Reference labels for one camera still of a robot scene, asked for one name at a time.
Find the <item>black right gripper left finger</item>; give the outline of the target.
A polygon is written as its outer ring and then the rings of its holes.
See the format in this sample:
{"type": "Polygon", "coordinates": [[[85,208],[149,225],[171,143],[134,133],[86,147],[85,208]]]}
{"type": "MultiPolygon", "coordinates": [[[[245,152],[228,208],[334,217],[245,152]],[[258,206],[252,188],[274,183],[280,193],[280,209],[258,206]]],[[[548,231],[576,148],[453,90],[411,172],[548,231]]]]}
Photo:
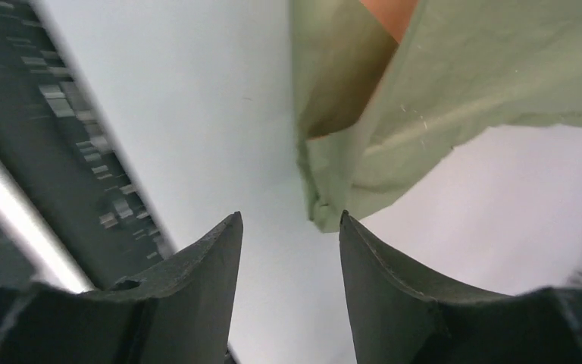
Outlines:
{"type": "Polygon", "coordinates": [[[109,290],[0,287],[0,363],[223,363],[242,241],[234,212],[109,290]]]}

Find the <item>orange green wrapping paper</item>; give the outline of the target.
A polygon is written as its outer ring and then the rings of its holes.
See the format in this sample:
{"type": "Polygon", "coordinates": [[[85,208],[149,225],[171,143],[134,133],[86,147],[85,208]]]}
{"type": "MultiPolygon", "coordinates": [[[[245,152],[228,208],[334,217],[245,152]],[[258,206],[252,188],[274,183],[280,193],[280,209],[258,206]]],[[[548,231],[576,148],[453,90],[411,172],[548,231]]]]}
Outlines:
{"type": "Polygon", "coordinates": [[[502,125],[582,127],[582,1],[292,1],[308,219],[391,206],[502,125]]]}

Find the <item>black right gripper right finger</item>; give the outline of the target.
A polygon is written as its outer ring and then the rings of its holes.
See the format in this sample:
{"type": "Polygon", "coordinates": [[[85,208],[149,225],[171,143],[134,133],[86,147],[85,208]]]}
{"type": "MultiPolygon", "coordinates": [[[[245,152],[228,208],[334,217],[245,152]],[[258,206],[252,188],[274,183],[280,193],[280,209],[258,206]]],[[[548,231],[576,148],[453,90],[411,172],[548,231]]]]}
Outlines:
{"type": "Polygon", "coordinates": [[[359,363],[582,363],[582,288],[480,289],[394,249],[348,212],[339,248],[359,363]]]}

